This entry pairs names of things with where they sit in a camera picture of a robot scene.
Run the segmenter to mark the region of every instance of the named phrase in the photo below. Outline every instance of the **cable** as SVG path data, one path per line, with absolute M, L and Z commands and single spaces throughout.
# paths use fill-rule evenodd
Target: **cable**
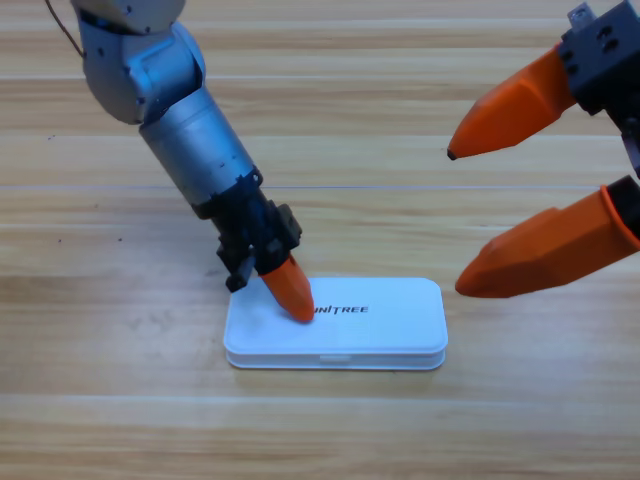
M 49 11 L 51 12 L 51 15 L 53 15 L 53 18 L 55 19 L 56 23 L 58 24 L 58 26 L 60 27 L 60 29 L 64 32 L 64 34 L 67 36 L 67 38 L 69 39 L 69 41 L 71 42 L 71 44 L 74 46 L 74 48 L 76 49 L 76 52 L 78 52 L 78 55 L 80 55 L 82 58 L 84 58 L 84 53 L 82 53 L 82 49 L 78 46 L 78 44 L 76 43 L 76 41 L 74 40 L 74 38 L 71 36 L 71 34 L 69 33 L 69 31 L 65 28 L 65 26 L 62 24 L 62 22 L 60 21 L 60 19 L 58 18 L 58 15 L 56 15 L 55 10 L 53 9 L 53 7 L 51 6 L 51 0 L 44 0 L 44 3 L 47 4 L 47 7 L 49 7 Z

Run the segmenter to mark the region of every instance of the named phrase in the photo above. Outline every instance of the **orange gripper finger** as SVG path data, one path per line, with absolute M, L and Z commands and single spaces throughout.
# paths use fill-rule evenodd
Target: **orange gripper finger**
M 636 215 L 639 206 L 633 206 Z M 638 236 L 602 187 L 564 210 L 546 210 L 491 240 L 462 273 L 456 290 L 469 297 L 513 297 L 566 285 L 639 250 Z
M 554 48 L 480 98 L 458 126 L 447 154 L 455 160 L 513 147 L 575 103 Z
M 295 320 L 301 323 L 313 320 L 315 306 L 311 285 L 292 255 L 280 267 L 261 278 L 278 304 Z

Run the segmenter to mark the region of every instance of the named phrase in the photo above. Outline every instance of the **wood grain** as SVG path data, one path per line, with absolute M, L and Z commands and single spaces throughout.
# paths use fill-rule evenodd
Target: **wood grain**
M 0 478 L 640 478 L 640 257 L 506 301 L 453 289 L 493 236 L 630 172 L 609 119 L 577 108 L 513 149 L 445 155 L 575 5 L 188 2 L 307 273 L 441 285 L 446 363 L 409 374 L 231 368 L 215 230 L 96 104 L 42 2 L 1 2 Z

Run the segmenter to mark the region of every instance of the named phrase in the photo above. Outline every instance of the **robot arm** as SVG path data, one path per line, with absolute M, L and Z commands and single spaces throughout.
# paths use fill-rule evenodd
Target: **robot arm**
M 263 177 L 205 84 L 195 39 L 177 22 L 184 0 L 71 0 L 87 84 L 140 135 L 202 220 L 220 233 L 231 292 L 255 269 L 279 304 L 308 322 L 309 281 L 291 250 L 302 230 L 287 205 L 263 195 Z

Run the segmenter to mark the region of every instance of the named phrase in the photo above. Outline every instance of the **white box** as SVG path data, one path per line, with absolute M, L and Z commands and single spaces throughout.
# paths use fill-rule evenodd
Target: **white box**
M 448 343 L 424 278 L 312 278 L 316 315 L 293 321 L 259 278 L 231 296 L 224 345 L 239 368 L 431 370 Z

